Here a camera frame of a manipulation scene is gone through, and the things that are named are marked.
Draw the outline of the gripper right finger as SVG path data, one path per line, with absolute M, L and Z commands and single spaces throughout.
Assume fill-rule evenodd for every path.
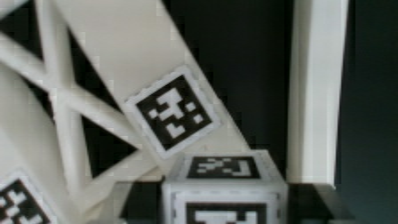
M 290 184 L 288 224 L 356 224 L 356 216 L 329 184 Z

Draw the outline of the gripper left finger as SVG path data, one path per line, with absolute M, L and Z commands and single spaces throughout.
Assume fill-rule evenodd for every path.
M 160 183 L 119 182 L 100 213 L 100 224 L 160 224 Z

